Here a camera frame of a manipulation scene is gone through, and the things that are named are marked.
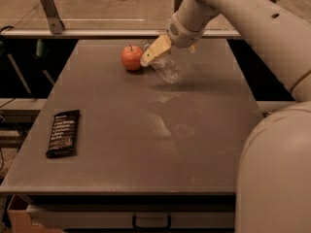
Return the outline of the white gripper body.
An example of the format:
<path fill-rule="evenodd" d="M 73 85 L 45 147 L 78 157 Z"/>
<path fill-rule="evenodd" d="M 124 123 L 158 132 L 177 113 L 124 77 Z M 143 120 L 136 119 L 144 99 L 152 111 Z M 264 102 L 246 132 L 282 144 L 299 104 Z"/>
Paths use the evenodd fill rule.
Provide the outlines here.
<path fill-rule="evenodd" d="M 177 48 L 188 48 L 202 36 L 205 22 L 199 17 L 176 12 L 167 27 L 167 35 Z"/>

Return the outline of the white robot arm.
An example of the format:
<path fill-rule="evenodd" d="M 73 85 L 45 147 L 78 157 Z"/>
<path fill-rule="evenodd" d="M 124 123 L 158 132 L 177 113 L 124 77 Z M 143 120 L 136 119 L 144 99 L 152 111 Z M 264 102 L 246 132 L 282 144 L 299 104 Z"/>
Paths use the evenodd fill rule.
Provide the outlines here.
<path fill-rule="evenodd" d="M 218 15 L 264 63 L 260 70 L 233 47 L 256 99 L 271 111 L 241 153 L 235 233 L 311 233 L 311 25 L 269 0 L 183 0 L 141 63 L 175 83 L 181 69 L 171 48 L 193 48 Z"/>

